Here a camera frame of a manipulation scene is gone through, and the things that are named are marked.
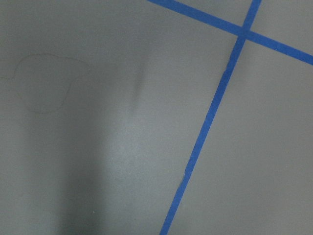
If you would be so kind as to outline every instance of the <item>gray surface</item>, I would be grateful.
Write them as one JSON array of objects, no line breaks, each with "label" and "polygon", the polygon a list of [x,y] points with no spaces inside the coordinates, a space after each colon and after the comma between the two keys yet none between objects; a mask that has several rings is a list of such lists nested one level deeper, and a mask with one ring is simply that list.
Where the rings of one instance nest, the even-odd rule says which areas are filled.
[{"label": "gray surface", "polygon": [[[264,1],[253,30],[312,53],[286,5],[312,8]],[[147,1],[0,13],[0,234],[158,234],[236,37]],[[247,42],[170,234],[312,233],[312,71]]]}]

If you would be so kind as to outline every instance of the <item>gray floor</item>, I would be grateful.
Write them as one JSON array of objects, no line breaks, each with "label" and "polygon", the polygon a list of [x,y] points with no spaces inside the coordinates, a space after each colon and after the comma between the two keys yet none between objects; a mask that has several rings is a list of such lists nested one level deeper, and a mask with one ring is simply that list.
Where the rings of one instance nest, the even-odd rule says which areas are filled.
[{"label": "gray floor", "polygon": [[[241,25],[249,0],[182,0]],[[313,2],[252,30],[313,54]],[[158,234],[236,37],[147,1],[0,3],[0,234]],[[169,234],[313,233],[313,66],[246,42]]]}]

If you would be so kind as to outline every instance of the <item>blue line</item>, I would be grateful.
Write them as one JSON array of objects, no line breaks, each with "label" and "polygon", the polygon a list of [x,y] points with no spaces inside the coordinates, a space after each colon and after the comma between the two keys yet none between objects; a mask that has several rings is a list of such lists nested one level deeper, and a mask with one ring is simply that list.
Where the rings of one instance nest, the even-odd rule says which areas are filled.
[{"label": "blue line", "polygon": [[[222,29],[228,33],[232,33],[237,36],[242,35],[243,33],[242,27],[238,25],[235,25],[231,22],[225,21],[218,17],[212,16],[208,13],[202,12],[200,10],[197,10],[193,7],[182,4],[180,2],[177,2],[174,0],[148,0],[148,1],[153,2],[157,5],[163,6],[165,8],[168,8],[170,10],[173,10],[175,12],[178,12],[180,14],[183,14],[185,16],[188,16],[197,21]],[[313,65],[312,55],[302,52],[293,47],[290,47],[286,44],[275,41],[273,39],[267,38],[261,34],[249,31],[249,33],[247,34],[247,40],[263,45],[265,47],[268,47],[270,49],[273,49],[285,55],[291,56],[295,59],[298,59],[310,65]]]},{"label": "blue line", "polygon": [[241,53],[243,46],[245,44],[246,35],[248,34],[248,32],[252,26],[253,20],[255,18],[255,15],[258,11],[260,4],[261,4],[261,0],[253,0],[251,3],[251,6],[250,6],[249,11],[248,11],[247,16],[246,16],[246,19],[244,21],[242,34],[239,35],[239,37],[237,38],[235,46],[233,48],[233,51],[231,52],[229,61],[227,63],[226,70],[222,75],[219,86],[217,87],[217,90],[216,90],[215,95],[213,97],[211,106],[207,112],[204,123],[203,123],[202,128],[200,130],[200,133],[198,135],[195,146],[192,150],[188,164],[186,166],[184,177],[183,177],[182,182],[180,183],[180,185],[176,191],[176,194],[174,196],[174,199],[172,201],[170,209],[166,215],[166,218],[165,218],[164,224],[162,226],[160,235],[167,235],[168,234],[168,231],[171,227],[171,224],[174,220],[174,216],[176,214],[176,211],[177,211],[178,206],[180,204],[180,201],[182,199],[182,196],[183,196],[183,194],[186,190],[186,187],[188,185],[188,182],[190,180],[192,171],[196,165],[197,159],[198,159],[199,154],[201,152],[201,149],[202,149],[202,146],[203,146],[204,141],[206,139],[206,136],[207,136],[207,134],[210,130],[210,127],[212,125],[214,116],[217,112],[217,109],[218,109],[220,103],[221,103],[222,97],[224,95],[224,92],[225,92],[226,87],[228,85],[228,82],[230,80],[230,77],[234,71],[234,68],[235,68],[236,63],[238,61],[240,53]]},{"label": "blue line", "polygon": [[235,35],[240,35],[242,33],[242,29],[240,26],[235,25],[231,22],[222,20],[210,14],[207,14],[203,11],[200,11],[198,9],[195,9],[191,6],[185,5],[178,1],[174,1],[174,0],[148,0],[148,1],[153,2],[157,5],[163,6],[167,9],[176,11],[177,13],[183,14],[185,16],[191,17],[197,21],[222,29],[226,32],[229,32]]}]

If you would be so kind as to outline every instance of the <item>water stain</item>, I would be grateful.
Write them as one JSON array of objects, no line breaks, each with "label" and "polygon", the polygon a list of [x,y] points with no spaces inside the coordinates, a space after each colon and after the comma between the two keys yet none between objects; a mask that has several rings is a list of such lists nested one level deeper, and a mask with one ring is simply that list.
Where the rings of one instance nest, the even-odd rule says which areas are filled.
[{"label": "water stain", "polygon": [[81,60],[54,54],[31,54],[16,65],[13,76],[18,97],[31,112],[48,114],[59,110],[72,83],[90,72]]}]

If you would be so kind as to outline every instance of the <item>blue stripe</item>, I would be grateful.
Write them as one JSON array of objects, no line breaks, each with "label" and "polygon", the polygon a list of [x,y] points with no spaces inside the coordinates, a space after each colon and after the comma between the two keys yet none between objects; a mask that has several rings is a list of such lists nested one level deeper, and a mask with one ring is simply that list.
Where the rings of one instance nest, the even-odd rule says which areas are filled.
[{"label": "blue stripe", "polygon": [[[175,12],[178,12],[180,14],[183,14],[185,16],[188,16],[188,17],[195,19],[197,21],[200,21],[200,22],[203,22],[205,24],[208,24],[208,25],[214,26],[216,28],[222,29],[228,33],[232,33],[232,34],[235,34],[237,36],[243,34],[242,27],[235,25],[231,22],[222,20],[218,17],[212,16],[208,13],[197,10],[193,7],[188,6],[188,5],[182,4],[180,2],[177,2],[174,0],[148,0],[148,1],[153,2],[157,5],[163,6],[165,8],[168,8],[170,10],[173,10]],[[273,50],[278,51],[280,53],[283,53],[285,55],[291,56],[295,59],[301,60],[305,63],[310,64],[310,65],[313,65],[313,56],[312,55],[307,54],[305,52],[302,52],[302,51],[295,49],[293,47],[290,47],[286,44],[275,41],[273,39],[262,36],[258,33],[249,31],[249,33],[247,34],[247,40],[250,40],[250,41],[255,42],[257,44],[263,45],[265,47],[268,47],[270,49],[273,49]]]},{"label": "blue stripe", "polygon": [[211,106],[209,108],[209,111],[207,112],[204,123],[203,123],[202,128],[200,130],[200,133],[198,135],[195,146],[192,150],[188,164],[186,166],[184,177],[183,177],[183,179],[182,179],[182,181],[181,181],[181,183],[180,183],[180,185],[176,191],[176,194],[174,196],[174,199],[172,201],[170,209],[166,215],[166,218],[165,218],[164,224],[162,226],[160,235],[167,235],[168,234],[168,231],[171,227],[171,224],[174,220],[174,216],[176,214],[176,211],[177,211],[178,206],[180,204],[180,201],[182,199],[182,196],[183,196],[183,194],[186,190],[187,184],[190,180],[192,171],[196,165],[197,159],[198,159],[199,154],[201,152],[201,149],[203,147],[206,136],[207,136],[207,134],[210,130],[210,127],[212,125],[214,116],[217,112],[217,109],[218,109],[220,103],[221,103],[222,97],[224,95],[224,92],[225,92],[226,87],[228,85],[228,82],[230,80],[230,77],[234,71],[234,68],[235,68],[236,63],[238,61],[240,53],[241,53],[243,46],[245,44],[246,35],[248,34],[248,32],[252,26],[253,20],[255,18],[255,15],[258,11],[260,4],[261,4],[261,0],[253,0],[252,1],[252,4],[249,8],[249,11],[247,13],[247,16],[246,16],[246,19],[245,19],[245,22],[243,25],[242,34],[239,35],[239,37],[237,38],[235,46],[233,48],[233,51],[231,52],[229,61],[227,63],[226,70],[222,75],[219,86],[217,87],[217,90],[216,90],[215,95],[213,97]]}]

